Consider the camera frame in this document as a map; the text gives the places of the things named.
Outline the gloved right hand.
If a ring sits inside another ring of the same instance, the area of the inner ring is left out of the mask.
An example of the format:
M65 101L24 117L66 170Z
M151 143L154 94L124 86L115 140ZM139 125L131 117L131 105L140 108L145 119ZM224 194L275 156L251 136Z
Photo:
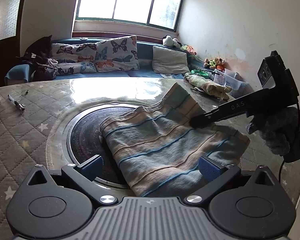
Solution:
M266 118L254 117L247 126L249 134L259 131L271 152L285 162L300 160L300 110L287 107Z

